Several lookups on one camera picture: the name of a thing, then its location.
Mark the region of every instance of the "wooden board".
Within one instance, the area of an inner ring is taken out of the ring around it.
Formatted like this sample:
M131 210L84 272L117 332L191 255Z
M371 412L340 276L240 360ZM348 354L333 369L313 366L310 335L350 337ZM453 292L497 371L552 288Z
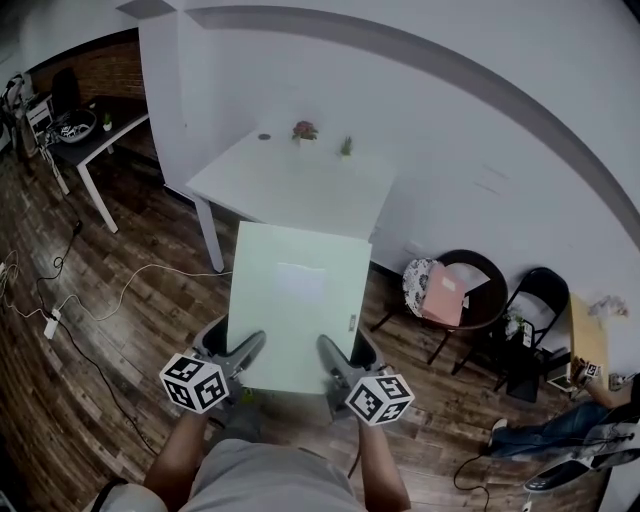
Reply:
M589 316L589 306L571 294L571 355L602 366L602 383L609 388L609 342L600 321Z

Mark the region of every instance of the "paper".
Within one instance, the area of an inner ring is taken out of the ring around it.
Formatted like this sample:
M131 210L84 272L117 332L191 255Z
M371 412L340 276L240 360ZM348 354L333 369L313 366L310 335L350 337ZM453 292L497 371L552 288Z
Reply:
M447 270L453 272L458 279L465 282L467 286L465 293L469 293L489 280L484 272L466 263L452 263L447 265Z
M293 263L278 263L275 280L276 294L285 293L304 302L320 303L324 300L327 272L323 268L310 268Z
M524 324L523 332L522 332L522 344L525 347L531 347L531 338L533 337L533 329L531 328L531 324Z

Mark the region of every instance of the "small succulent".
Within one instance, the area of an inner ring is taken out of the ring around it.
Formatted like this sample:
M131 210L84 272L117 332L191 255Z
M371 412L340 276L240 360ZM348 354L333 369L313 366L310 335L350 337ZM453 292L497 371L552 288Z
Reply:
M318 138L318 130L309 121L299 121L293 128L293 140L316 140Z
M342 142L342 146L340 146L340 154L342 156L351 156L351 152L353 151L353 139L351 137L345 137Z

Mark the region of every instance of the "power strip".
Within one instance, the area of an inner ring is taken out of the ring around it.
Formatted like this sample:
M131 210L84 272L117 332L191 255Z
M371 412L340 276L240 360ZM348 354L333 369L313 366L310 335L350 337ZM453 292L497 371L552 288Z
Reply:
M50 340L53 339L53 335L56 333L56 329L58 328L58 324L60 323L61 314L57 309L53 309L51 311L51 315L53 318L47 318L47 326L44 328L45 337Z

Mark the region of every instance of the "pink folder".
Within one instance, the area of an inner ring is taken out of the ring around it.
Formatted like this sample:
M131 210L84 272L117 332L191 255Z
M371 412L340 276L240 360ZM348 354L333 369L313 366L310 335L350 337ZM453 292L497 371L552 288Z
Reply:
M427 289L422 301L422 316L447 325L460 325L466 291L465 282L438 263L429 272Z

